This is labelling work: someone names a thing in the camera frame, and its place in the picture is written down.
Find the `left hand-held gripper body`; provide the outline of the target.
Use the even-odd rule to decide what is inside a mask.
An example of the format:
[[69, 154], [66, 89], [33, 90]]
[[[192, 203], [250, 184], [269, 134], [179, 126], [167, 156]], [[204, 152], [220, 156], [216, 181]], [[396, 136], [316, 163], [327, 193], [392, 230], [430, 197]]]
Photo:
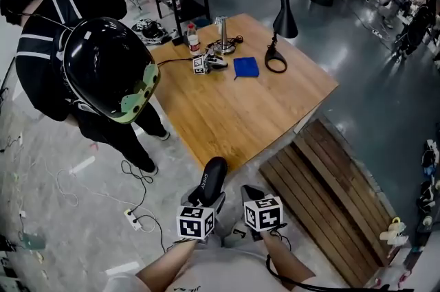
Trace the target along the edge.
[[180, 238], [206, 240], [215, 228], [217, 215], [210, 207], [179, 206], [177, 209], [177, 235]]

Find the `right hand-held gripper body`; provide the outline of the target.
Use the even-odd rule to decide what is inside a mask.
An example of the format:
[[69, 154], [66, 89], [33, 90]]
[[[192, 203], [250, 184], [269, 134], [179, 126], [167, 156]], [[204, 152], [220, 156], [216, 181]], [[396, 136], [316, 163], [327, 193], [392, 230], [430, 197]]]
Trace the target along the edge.
[[245, 198], [243, 215], [223, 238], [223, 246], [235, 248], [262, 240], [263, 232], [283, 227], [283, 204], [278, 196], [264, 196], [259, 199]]

